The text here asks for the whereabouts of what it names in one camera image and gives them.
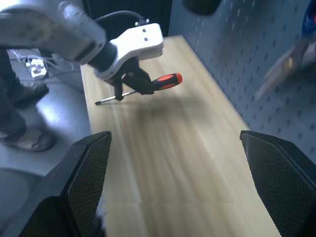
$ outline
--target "screwdriver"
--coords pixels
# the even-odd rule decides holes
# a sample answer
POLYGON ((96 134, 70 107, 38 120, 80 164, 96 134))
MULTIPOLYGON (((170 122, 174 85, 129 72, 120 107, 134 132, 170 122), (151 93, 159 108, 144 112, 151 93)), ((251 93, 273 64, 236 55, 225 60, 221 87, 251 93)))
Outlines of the screwdriver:
MULTIPOLYGON (((181 74, 174 73, 174 74, 169 74, 169 75, 165 75, 161 78, 158 78, 158 79, 152 81, 152 83, 155 87, 154 91, 159 91, 159 90, 166 90, 166 89, 172 88, 176 85, 179 85, 182 83, 182 81, 183 81, 183 79, 182 79, 181 74)), ((124 93, 122 96, 125 97, 125 96, 132 95, 135 93, 137 93, 136 90, 124 93)), ((115 100, 115 96, 109 97, 109 98, 104 99, 104 100, 97 101, 97 102, 95 102, 95 104, 101 105, 101 104, 108 102, 108 101, 111 101, 111 100, 115 100)))

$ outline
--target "brown shoe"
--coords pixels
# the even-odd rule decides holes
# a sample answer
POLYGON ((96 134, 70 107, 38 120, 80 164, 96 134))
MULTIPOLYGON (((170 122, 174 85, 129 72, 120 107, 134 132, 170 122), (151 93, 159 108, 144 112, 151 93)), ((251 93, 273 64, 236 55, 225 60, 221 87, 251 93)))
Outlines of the brown shoe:
POLYGON ((26 128, 20 134, 15 134, 3 139, 5 145, 16 147, 28 152, 41 152, 49 149, 54 144, 55 138, 47 131, 26 128))

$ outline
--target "black cable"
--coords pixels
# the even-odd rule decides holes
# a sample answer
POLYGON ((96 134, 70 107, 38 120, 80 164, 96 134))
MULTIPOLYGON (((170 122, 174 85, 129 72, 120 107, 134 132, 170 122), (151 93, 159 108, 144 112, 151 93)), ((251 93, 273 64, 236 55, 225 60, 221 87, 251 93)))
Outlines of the black cable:
POLYGON ((133 12, 133 11, 115 11, 115 12, 112 12, 110 14, 107 14, 107 15, 104 15, 104 16, 101 16, 97 19, 95 19, 94 21, 95 22, 100 22, 101 20, 105 20, 105 19, 109 19, 111 17, 114 17, 114 16, 134 16, 135 18, 138 18, 139 21, 142 21, 144 20, 144 17, 136 12, 133 12))

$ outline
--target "dark trousers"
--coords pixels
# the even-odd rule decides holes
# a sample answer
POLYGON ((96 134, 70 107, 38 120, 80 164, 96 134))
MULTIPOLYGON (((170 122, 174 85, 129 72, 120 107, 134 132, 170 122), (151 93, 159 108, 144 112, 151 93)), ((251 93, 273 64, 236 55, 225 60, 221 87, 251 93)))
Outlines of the dark trousers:
POLYGON ((10 98, 22 90, 23 86, 11 67, 6 49, 0 48, 0 132, 8 136, 25 127, 24 118, 10 102, 10 98))

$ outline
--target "wooden tabletop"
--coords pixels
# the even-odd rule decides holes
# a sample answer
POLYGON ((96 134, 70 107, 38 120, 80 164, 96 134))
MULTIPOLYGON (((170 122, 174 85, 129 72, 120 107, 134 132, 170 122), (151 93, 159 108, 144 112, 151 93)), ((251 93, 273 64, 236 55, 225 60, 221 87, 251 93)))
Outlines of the wooden tabletop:
POLYGON ((81 68, 91 129, 113 134, 109 237, 279 237, 239 140, 247 127, 186 41, 165 39, 163 56, 141 67, 183 83, 95 106, 114 90, 81 68))

